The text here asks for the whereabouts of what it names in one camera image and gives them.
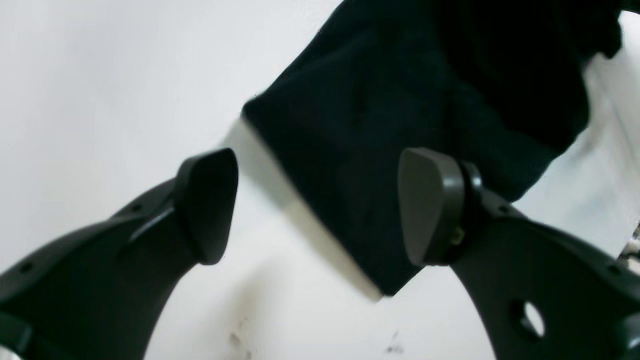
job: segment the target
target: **white background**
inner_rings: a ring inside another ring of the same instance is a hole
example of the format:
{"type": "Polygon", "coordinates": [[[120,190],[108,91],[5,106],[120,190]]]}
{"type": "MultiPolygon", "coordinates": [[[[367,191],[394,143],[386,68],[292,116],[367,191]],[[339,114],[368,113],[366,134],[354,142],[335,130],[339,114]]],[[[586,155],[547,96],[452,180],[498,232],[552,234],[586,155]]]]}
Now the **white background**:
{"type": "MultiPolygon", "coordinates": [[[[236,120],[337,4],[0,0],[0,271],[229,145],[227,253],[183,278],[147,359],[492,359],[448,268],[381,299],[236,120]]],[[[623,22],[627,50],[586,73],[593,125],[517,204],[611,255],[640,219],[640,19],[623,22]]]]}

